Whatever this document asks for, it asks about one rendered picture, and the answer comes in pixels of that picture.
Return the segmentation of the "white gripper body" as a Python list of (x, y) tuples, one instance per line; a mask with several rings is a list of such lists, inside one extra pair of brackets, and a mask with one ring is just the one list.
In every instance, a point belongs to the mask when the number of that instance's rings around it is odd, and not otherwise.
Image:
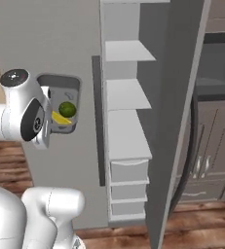
[(45, 111), (45, 120), (42, 129), (35, 138), (35, 147), (38, 150), (46, 150), (49, 148), (53, 111), (51, 99), (49, 98), (49, 94), (51, 93), (50, 88), (42, 87), (42, 91), (44, 93), (43, 109)]

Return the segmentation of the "yellow lemon wedge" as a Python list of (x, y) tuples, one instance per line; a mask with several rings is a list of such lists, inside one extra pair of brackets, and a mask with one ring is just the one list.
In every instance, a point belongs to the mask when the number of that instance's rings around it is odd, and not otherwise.
[(65, 118), (64, 116), (62, 116), (61, 114), (55, 111), (52, 112), (52, 119), (59, 125), (71, 125), (72, 124), (70, 120), (68, 120), (67, 118)]

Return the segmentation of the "green lime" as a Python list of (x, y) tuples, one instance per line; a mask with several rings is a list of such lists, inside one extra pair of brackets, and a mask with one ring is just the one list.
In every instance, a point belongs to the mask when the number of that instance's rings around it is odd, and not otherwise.
[(65, 118), (71, 118), (76, 114), (76, 106), (69, 101), (64, 101), (59, 105), (58, 111)]

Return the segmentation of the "white freezer shelf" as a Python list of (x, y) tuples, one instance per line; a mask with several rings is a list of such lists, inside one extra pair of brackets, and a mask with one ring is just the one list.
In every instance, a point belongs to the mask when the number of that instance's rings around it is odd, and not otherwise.
[(151, 108), (137, 79), (107, 80), (106, 86), (109, 111)]
[(152, 158), (135, 110), (110, 111), (108, 113), (108, 147), (111, 160)]
[(138, 40), (107, 41), (105, 57), (108, 62), (156, 60), (155, 56)]

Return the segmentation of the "white freezer drawer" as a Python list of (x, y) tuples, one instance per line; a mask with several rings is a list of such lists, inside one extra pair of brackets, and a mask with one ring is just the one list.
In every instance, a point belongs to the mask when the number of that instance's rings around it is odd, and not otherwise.
[(145, 191), (145, 184), (112, 186), (111, 196), (113, 199), (144, 198)]
[(141, 214), (144, 210), (144, 204), (144, 201), (113, 203), (111, 211), (114, 216)]
[(110, 164), (113, 182), (141, 181), (147, 179), (149, 160), (119, 160)]

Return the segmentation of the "grey freezer compartment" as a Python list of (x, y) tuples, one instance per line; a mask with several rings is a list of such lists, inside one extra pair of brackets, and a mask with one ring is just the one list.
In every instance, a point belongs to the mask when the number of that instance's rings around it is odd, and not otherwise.
[[(165, 34), (167, 29), (170, 0), (100, 0), (100, 24), (102, 47), (102, 93), (103, 93), (103, 123), (104, 123), (104, 149), (106, 161), (106, 187), (108, 198), (108, 225), (120, 227), (143, 224), (145, 208), (141, 214), (116, 215), (111, 211), (113, 203), (147, 201), (144, 198), (113, 199), (112, 186), (149, 185), (147, 179), (141, 181), (113, 182), (111, 178), (108, 147), (108, 113), (107, 107), (107, 80), (137, 79), (151, 105), (150, 109), (135, 110), (149, 149), (152, 154), (148, 169), (153, 164), (153, 139), (157, 115), (158, 85), (164, 57)], [(145, 48), (155, 56), (155, 61), (119, 61), (108, 62), (105, 57), (105, 43), (107, 41), (140, 41)]]

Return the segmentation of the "grey freezer door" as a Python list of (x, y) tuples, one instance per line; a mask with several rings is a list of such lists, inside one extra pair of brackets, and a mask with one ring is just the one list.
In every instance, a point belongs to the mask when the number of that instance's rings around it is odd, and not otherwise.
[(150, 249), (161, 249), (163, 244), (210, 3), (170, 1), (145, 204)]

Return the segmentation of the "grey fridge water dispenser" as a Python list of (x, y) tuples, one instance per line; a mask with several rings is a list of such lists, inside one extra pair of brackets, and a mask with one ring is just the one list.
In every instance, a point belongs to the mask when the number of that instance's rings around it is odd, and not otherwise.
[(59, 112), (59, 106), (63, 102), (70, 102), (75, 106), (76, 112), (69, 118), (70, 124), (59, 124), (55, 120), (52, 120), (51, 124), (52, 133), (72, 133), (78, 122), (81, 80), (66, 75), (42, 74), (37, 81), (41, 87), (49, 88), (48, 96), (56, 113)]

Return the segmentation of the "grey fridge door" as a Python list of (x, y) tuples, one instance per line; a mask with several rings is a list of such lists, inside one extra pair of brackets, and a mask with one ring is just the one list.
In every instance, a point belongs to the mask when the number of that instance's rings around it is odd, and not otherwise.
[(76, 229), (108, 226), (106, 188), (99, 186), (92, 56), (101, 62), (99, 0), (0, 0), (0, 72), (76, 76), (81, 82), (78, 123), (53, 134), (50, 148), (22, 145), (33, 184), (84, 193)]

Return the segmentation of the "grey-brown base cabinets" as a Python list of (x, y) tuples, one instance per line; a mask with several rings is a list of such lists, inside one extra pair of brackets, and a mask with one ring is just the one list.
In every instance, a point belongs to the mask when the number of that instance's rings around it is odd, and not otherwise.
[(180, 201), (225, 200), (225, 100), (200, 101), (195, 165)]

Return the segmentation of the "grey-brown wall cabinet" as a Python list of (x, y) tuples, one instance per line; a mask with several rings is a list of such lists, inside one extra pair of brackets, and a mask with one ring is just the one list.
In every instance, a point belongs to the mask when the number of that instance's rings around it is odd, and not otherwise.
[(225, 32), (225, 0), (211, 0), (206, 32)]

